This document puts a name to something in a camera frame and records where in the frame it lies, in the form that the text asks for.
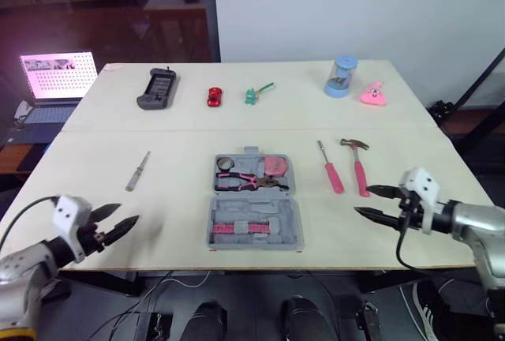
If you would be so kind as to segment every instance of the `pliers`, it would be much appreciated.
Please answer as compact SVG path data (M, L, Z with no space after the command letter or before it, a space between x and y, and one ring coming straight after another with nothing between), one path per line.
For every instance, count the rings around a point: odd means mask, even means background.
M256 191L259 187L279 187L281 189L290 189L287 185L281 185L277 179L270 177L258 178L254 174L243 174L243 173L217 173L215 175L217 179L219 178L237 178L247 181L243 185L236 185L229 187L228 185L220 185L219 183L215 186L216 191Z

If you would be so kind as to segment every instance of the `green toy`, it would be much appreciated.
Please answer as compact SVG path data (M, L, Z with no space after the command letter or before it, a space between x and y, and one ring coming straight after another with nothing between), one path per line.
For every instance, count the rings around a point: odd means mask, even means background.
M271 82L267 84L266 86L263 86L260 88L258 91L254 91L253 88L250 88L247 90L245 93L245 104L256 104L256 101L260 98L260 92L266 90L267 88L271 87L274 85L274 82Z

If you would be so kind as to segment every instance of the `pink handle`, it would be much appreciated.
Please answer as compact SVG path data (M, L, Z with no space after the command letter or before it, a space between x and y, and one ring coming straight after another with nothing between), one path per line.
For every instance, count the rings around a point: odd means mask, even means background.
M326 172L328 173L328 177L330 178L333 191L335 191L335 193L343 193L344 185L340 181L340 177L337 174L335 168L333 167L333 163L327 163L326 165L324 165L324 167L326 168Z
M363 197L369 197L370 193L366 190L366 176L365 169L360 161L354 163L354 171L356 172L357 187L360 190L360 195Z

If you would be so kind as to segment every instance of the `laptop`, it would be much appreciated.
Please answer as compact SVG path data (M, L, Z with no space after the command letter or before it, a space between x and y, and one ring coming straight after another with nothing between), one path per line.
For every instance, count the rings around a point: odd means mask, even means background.
M33 108L6 144L48 144L62 130L97 77L91 51L21 55Z

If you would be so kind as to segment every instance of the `white table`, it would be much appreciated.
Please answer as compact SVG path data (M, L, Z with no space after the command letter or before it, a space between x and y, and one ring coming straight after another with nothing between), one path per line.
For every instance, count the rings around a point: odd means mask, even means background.
M337 140L356 138L369 184L396 185L403 171L426 167L441 186L441 200L491 204L425 109L389 62L362 61L355 93L331 99L322 85L330 62L173 65L181 81L172 108L142 111L135 97L153 65L125 65L102 71L0 223L0 231L26 204L56 193L82 196L98 207L122 207L100 224L109 230L131 215L137 225L105 253L70 269L391 269L398 232L358 215L369 206L397 215L398 202L359 197L352 152ZM356 100L364 82L381 79L390 104L366 107ZM275 81L256 106L243 103L247 87ZM223 107L207 108L208 87L225 89ZM327 147L346 192L331 191L316 140ZM256 145L285 153L294 166L293 197L301 211L305 247L297 251L211 251L205 243L209 206L215 195L216 154ZM125 185L147 150L151 158L136 189ZM40 204L13 228L2 254L54 237L52 208ZM428 238L410 231L404 259L421 267L472 265L470 250L443 234Z
M389 61L360 61L351 83L352 94L332 99L323 87L331 70L326 62L170 64L180 78L173 105L166 111L141 110L153 67L124 64L102 70L92 88L65 124L81 130L275 130L338 129L342 126L431 126L428 115ZM373 81L384 81L386 108L360 103L358 96ZM259 102L245 105L248 88L275 82ZM208 89L224 90L223 106L207 107Z
M402 172L428 168L442 187L441 200L490 204L450 142L436 129L349 128L335 130L248 132L64 132L51 145L6 215L12 218L28 202L48 194L86 197L94 206L118 202L122 207L100 224L110 229L126 216L140 215L137 225L106 253L95 253L79 269L192 268L398 268L398 232L358 215L353 206L370 206L398 214L398 201L359 197L352 152L337 137L355 137L371 145L361 153L370 184L398 183ZM331 191L316 140L327 146L346 187ZM209 251L205 244L213 195L214 156L258 145L262 152L290 156L296 179L294 199L301 211L305 247L294 251ZM145 152L151 158L136 189L125 185ZM51 205L40 204L13 228L4 253L54 236ZM410 231L402 252L411 264L425 267L467 266L470 250L443 234L428 238Z

